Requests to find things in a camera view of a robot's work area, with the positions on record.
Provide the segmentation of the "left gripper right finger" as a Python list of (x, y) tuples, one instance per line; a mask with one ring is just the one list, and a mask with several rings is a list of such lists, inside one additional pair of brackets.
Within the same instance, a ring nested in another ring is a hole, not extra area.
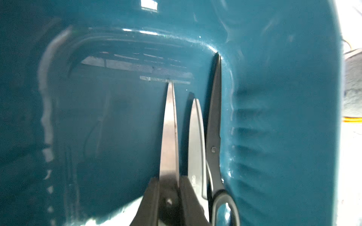
[(180, 177), (181, 226), (210, 226), (187, 176)]

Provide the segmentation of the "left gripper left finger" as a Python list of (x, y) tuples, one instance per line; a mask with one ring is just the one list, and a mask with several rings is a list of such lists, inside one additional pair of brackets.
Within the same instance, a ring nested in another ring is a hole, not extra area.
[(151, 178), (143, 199), (130, 226), (157, 226), (160, 186), (157, 178)]

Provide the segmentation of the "black grey scissors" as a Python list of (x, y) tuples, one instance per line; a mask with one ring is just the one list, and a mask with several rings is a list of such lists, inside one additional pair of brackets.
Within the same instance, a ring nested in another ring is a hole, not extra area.
[(166, 92), (160, 156), (159, 226), (179, 225), (179, 145), (174, 84)]

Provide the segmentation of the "large black scissors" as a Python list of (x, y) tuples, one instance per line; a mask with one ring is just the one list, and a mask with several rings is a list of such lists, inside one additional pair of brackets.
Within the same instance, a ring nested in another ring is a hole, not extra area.
[(213, 84), (210, 95), (207, 132), (206, 132), (206, 168), (209, 180), (209, 217), (212, 226), (217, 225), (217, 213), (220, 207), (230, 209), (229, 221), (232, 226), (240, 226), (240, 216), (233, 197), (226, 190), (220, 172), (221, 150), (221, 109), (222, 109), (222, 66), (221, 56), (216, 53)]

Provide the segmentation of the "teal plastic storage box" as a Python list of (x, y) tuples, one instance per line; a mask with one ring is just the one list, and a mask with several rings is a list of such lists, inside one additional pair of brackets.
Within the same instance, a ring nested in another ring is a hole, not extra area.
[(206, 141), (216, 53), (240, 226), (332, 226), (333, 1), (1, 1), (1, 225), (129, 226), (159, 180), (170, 82), (188, 177), (192, 102)]

